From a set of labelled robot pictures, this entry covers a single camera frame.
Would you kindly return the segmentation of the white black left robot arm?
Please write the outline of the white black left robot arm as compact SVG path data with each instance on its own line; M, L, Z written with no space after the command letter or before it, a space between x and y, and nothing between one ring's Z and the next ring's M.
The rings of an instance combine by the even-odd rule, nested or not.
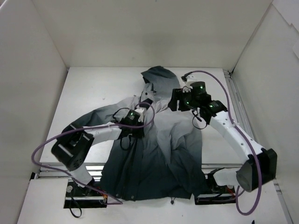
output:
M117 122L112 121L101 125L100 129L77 131L57 139L51 152L59 162L64 164L71 176L79 181L76 189L81 195L87 196L93 191L93 177L84 165L90 148L109 140L121 140L125 137L141 138L143 129L135 127L144 125L146 111L147 109L142 107L129 110L128 114L120 120L120 124L125 125L124 127L118 127Z

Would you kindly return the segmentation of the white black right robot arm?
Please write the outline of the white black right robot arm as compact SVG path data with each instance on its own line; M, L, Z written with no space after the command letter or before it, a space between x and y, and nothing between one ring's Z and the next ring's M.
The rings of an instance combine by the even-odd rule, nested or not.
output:
M221 168L208 175L207 188L218 192L225 185L239 185L251 192L276 177L278 155L266 150L233 122L229 110L206 92L205 82L194 82L188 87L173 89L168 107L172 111L197 111L202 120L218 131L240 157L239 170Z

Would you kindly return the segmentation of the grey gradient hooded jacket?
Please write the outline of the grey gradient hooded jacket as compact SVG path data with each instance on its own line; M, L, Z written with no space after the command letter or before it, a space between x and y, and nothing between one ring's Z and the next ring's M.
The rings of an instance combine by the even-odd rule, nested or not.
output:
M177 76L156 66L142 77L145 87L140 96L97 108L72 123L75 127L103 125L113 115L120 119L138 103L152 101L145 115L144 137L125 137L113 143L100 187L124 200L188 199L208 192L201 169L201 131L192 125L189 112L168 108L173 89L180 87Z

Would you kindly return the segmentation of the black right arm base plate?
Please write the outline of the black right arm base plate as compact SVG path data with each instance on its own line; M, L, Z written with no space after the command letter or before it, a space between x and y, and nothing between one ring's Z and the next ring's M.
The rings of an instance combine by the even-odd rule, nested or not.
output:
M209 190L194 198L195 205L221 205L236 202L236 188L232 185L219 186L215 180L206 179Z

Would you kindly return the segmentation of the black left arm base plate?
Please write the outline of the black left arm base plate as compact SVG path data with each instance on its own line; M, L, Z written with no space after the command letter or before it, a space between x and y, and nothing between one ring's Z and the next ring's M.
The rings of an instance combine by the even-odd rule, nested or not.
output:
M68 181L64 199L64 209L68 208L78 208L79 205L82 209L91 208L106 208L106 202L104 202L104 197L99 192L91 190L85 193L75 182Z

